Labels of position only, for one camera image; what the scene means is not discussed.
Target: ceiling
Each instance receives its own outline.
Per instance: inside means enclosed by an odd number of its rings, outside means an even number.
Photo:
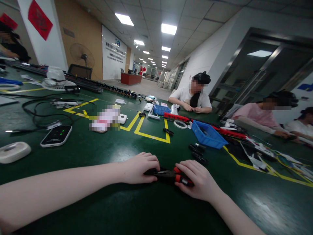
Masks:
[[[210,37],[243,7],[313,18],[313,0],[76,0],[113,32],[139,58],[171,69]],[[115,13],[130,16],[134,26],[122,24]],[[178,26],[176,34],[161,32],[161,23]],[[144,42],[136,48],[135,40]],[[161,47],[170,47],[163,51]]]

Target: person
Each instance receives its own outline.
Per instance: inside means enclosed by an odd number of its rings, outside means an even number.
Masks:
[[[276,122],[272,111],[276,107],[290,108],[297,101],[294,94],[289,91],[274,92],[264,98],[263,102],[244,105],[233,114],[232,119],[242,121],[264,132],[287,139],[291,134]]]
[[[211,203],[233,234],[264,234],[220,189],[204,166],[191,160],[176,166],[195,186],[189,188],[177,182],[175,185],[189,196]],[[144,175],[152,168],[160,170],[157,157],[142,152],[122,163],[59,170],[3,184],[0,186],[0,229],[9,234],[110,184],[157,181],[155,176]]]
[[[296,136],[313,141],[313,107],[301,111],[297,120],[288,122],[285,129]]]
[[[20,61],[28,62],[31,58],[27,50],[19,42],[20,36],[0,21],[0,52],[10,58],[18,58]]]
[[[210,113],[212,105],[209,95],[202,93],[203,87],[211,81],[210,76],[198,73],[190,81],[190,86],[178,88],[170,95],[168,102],[182,106],[186,111],[195,113]]]

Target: woman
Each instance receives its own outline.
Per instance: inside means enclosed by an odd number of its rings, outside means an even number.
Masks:
[[[206,74],[206,71],[198,73],[190,81],[189,87],[178,88],[170,95],[168,102],[178,104],[188,112],[210,113],[212,105],[209,95],[202,93],[203,88],[210,81],[210,76]]]
[[[288,122],[285,129],[296,136],[313,141],[313,107],[307,107],[301,114],[298,120]]]
[[[31,58],[27,50],[19,42],[20,36],[13,33],[12,29],[0,21],[0,53],[6,57],[18,58],[20,61],[28,62]]]
[[[244,105],[234,113],[232,119],[287,139],[290,133],[276,122],[272,110],[275,110],[275,107],[292,107],[292,102],[295,101],[297,102],[295,95],[289,91],[275,92],[266,97],[263,102]]]

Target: pink shirt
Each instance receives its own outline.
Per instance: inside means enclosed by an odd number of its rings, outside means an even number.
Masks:
[[[238,109],[232,119],[237,119],[239,116],[250,118],[263,126],[275,127],[279,124],[275,121],[273,112],[271,110],[261,109],[257,103],[249,103]]]

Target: pliers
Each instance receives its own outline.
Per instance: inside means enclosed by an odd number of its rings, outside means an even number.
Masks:
[[[156,169],[150,169],[145,172],[145,175],[154,175],[160,181],[179,182],[183,185],[193,187],[194,183],[190,179],[188,179],[188,177],[183,177],[182,175],[180,175],[181,172],[182,171],[177,167],[174,167],[173,170],[161,168],[161,171],[157,171]]]

